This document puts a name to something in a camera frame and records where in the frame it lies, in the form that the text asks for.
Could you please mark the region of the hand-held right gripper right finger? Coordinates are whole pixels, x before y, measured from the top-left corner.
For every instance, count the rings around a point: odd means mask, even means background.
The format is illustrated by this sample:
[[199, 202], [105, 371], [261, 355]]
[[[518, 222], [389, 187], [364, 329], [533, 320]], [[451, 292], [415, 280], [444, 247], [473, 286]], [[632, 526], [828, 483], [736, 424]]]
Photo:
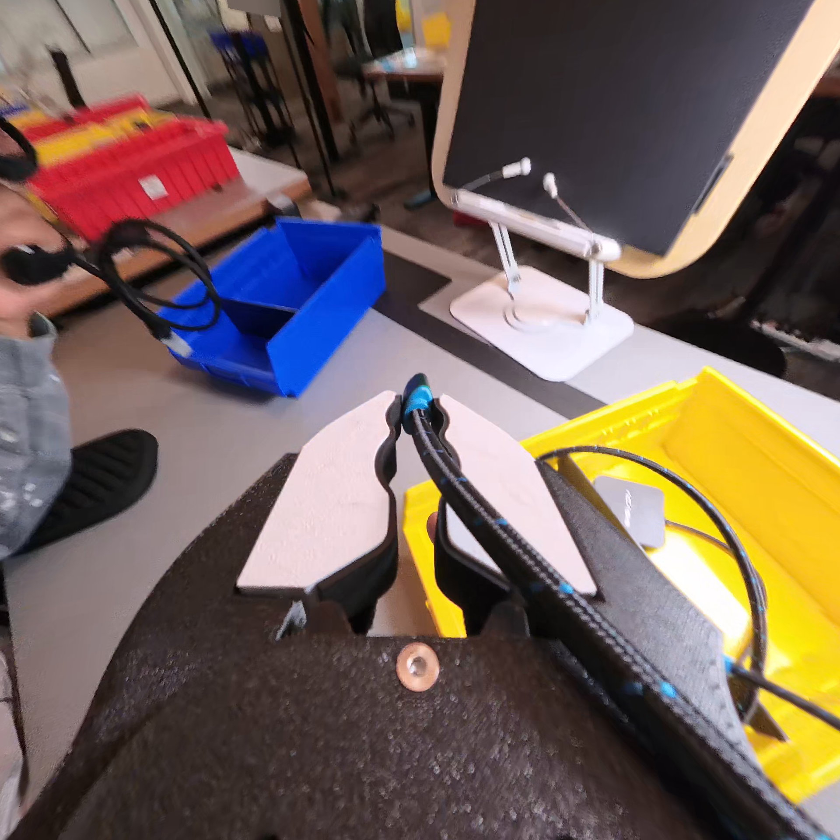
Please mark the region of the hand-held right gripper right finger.
[[[598, 594], [597, 584], [550, 493], [536, 460], [507, 432], [450, 395], [437, 405], [443, 443], [462, 474], [576, 591]], [[465, 522], [449, 504], [438, 506], [435, 579], [448, 599], [495, 599], [510, 586]]]

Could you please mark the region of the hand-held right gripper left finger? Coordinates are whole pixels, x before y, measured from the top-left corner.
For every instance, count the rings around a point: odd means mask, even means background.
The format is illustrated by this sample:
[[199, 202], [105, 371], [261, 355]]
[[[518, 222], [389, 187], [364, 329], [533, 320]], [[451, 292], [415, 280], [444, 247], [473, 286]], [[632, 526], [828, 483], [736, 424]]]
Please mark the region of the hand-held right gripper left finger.
[[370, 621], [396, 578], [400, 397], [383, 391], [333, 420], [297, 454], [240, 571], [242, 595], [334, 602]]

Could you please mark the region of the braided hdmi cable green plug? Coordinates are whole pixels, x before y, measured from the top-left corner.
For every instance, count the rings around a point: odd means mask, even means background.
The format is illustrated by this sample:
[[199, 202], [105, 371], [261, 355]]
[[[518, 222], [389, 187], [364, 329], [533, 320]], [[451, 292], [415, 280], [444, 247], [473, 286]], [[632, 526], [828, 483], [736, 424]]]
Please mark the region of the braided hdmi cable green plug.
[[535, 458], [542, 477], [592, 572], [596, 596], [578, 592], [510, 526], [462, 474], [443, 443], [443, 415], [427, 378], [406, 385], [402, 425], [412, 437], [439, 500], [427, 516], [435, 560], [438, 506], [446, 502], [507, 579], [495, 599], [449, 599], [465, 630], [478, 630], [498, 603], [517, 603], [534, 647], [560, 662], [591, 703], [675, 786], [710, 827], [729, 838], [831, 838], [764, 771], [747, 735], [787, 740], [759, 693], [751, 723], [740, 719], [745, 686], [727, 673], [719, 626], [648, 558], [576, 465]]
[[728, 552], [738, 566], [749, 601], [752, 642], [749, 667], [741, 665], [732, 658], [729, 658], [726, 663], [728, 675], [745, 686], [749, 686], [747, 699], [744, 705], [740, 707], [739, 714], [741, 721], [745, 724], [752, 722], [760, 704], [760, 692], [764, 690], [838, 731], [838, 716], [767, 679], [765, 666], [767, 665], [770, 649], [770, 631], [767, 617], [768, 597], [763, 579], [756, 570], [732, 526], [723, 517], [717, 507], [699, 489], [690, 484], [687, 479], [676, 474], [673, 470], [649, 458], [627, 452], [626, 450], [595, 445], [577, 445], [550, 450], [548, 453], [540, 455], [538, 460], [543, 463], [559, 463], [561, 459], [570, 458], [573, 455], [602, 455], [645, 467], [685, 493], [698, 505], [711, 523], [717, 528], [722, 538], [722, 543], [727, 547]]

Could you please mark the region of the black usb adapter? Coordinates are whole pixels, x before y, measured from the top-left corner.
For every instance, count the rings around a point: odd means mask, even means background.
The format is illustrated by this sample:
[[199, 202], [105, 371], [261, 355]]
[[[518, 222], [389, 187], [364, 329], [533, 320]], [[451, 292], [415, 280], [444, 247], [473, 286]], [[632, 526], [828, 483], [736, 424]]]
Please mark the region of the black usb adapter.
[[658, 550], [666, 542], [665, 493], [627, 479], [598, 476], [594, 489], [642, 548]]

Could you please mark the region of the blue plastic bin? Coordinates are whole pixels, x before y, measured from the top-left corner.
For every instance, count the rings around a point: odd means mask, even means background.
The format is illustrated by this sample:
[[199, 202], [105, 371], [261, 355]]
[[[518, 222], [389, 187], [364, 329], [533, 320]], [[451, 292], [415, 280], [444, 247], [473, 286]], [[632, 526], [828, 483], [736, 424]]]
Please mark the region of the blue plastic bin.
[[382, 230], [374, 224], [283, 217], [211, 270], [221, 298], [298, 310], [270, 341], [237, 331], [220, 304], [212, 327], [175, 330], [188, 369], [283, 397], [299, 397], [385, 292]]

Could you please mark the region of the yellow plastic bin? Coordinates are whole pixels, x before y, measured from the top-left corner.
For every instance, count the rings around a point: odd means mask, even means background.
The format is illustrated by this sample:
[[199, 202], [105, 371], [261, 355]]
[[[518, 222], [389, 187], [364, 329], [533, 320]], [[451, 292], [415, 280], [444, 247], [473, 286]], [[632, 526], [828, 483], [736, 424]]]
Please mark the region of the yellow plastic bin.
[[36, 122], [15, 118], [13, 126], [34, 146], [39, 169], [47, 169], [115, 144], [135, 134], [157, 129], [175, 115], [146, 107], [132, 108], [101, 120], [58, 119]]
[[[703, 492], [732, 526], [768, 595], [771, 681], [838, 716], [839, 468], [830, 455], [767, 406], [707, 367], [580, 418], [519, 437], [531, 455], [596, 445], [641, 455]], [[663, 547], [648, 558], [717, 624], [729, 656], [745, 653], [748, 601], [723, 549], [685, 529], [716, 529], [678, 488], [639, 465], [575, 456], [587, 479], [610, 476], [661, 489], [668, 520]], [[403, 532], [437, 634], [466, 635], [461, 610], [434, 578], [426, 518], [439, 493], [427, 480], [406, 492]], [[761, 692], [787, 740], [747, 728], [764, 771], [802, 804], [838, 782], [838, 731]]]

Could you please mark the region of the person's left forearm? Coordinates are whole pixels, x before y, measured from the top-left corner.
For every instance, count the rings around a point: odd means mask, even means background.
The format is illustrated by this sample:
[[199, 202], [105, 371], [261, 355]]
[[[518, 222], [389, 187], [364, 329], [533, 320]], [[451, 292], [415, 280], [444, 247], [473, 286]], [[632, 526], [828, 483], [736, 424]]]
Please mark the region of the person's left forearm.
[[53, 364], [56, 329], [31, 316], [23, 338], [1, 338], [1, 559], [14, 556], [67, 482], [69, 403]]

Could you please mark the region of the person's left hand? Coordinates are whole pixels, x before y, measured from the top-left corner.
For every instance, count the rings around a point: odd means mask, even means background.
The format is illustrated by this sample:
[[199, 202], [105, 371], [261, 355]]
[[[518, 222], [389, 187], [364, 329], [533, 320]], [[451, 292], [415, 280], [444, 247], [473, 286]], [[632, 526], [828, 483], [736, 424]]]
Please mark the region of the person's left hand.
[[[1, 253], [18, 246], [36, 245], [48, 252], [59, 252], [65, 240], [32, 207], [27, 199], [12, 189], [1, 187]], [[29, 324], [36, 312], [50, 304], [60, 289], [63, 276], [37, 286], [22, 286], [10, 279], [1, 268], [1, 335], [28, 340]]]

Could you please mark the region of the red plastic bin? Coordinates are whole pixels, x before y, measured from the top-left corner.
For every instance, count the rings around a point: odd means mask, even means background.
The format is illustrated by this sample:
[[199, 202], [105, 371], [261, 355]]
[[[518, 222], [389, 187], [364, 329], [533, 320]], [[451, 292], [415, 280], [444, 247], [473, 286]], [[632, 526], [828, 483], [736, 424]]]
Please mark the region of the red plastic bin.
[[[140, 107], [159, 110], [133, 94], [34, 119], [101, 120]], [[175, 119], [157, 129], [38, 168], [28, 180], [29, 199], [49, 221], [92, 242], [118, 221], [153, 217], [238, 178], [224, 122], [168, 113]]]

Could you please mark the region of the black bin divider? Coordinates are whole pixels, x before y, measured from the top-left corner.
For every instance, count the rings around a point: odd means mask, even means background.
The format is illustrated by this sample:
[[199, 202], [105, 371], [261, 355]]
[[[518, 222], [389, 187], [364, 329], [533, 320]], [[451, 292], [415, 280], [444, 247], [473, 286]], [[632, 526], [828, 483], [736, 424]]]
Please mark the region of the black bin divider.
[[270, 341], [297, 314], [295, 308], [221, 298], [222, 310], [237, 331], [252, 338]]

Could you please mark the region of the person's grey hoodie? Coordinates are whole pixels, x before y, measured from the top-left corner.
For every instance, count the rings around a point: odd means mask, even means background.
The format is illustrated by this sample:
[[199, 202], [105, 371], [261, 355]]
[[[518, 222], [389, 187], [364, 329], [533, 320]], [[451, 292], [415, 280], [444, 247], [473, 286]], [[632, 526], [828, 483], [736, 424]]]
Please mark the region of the person's grey hoodie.
[[25, 813], [29, 767], [14, 641], [1, 577], [1, 838], [8, 838]]

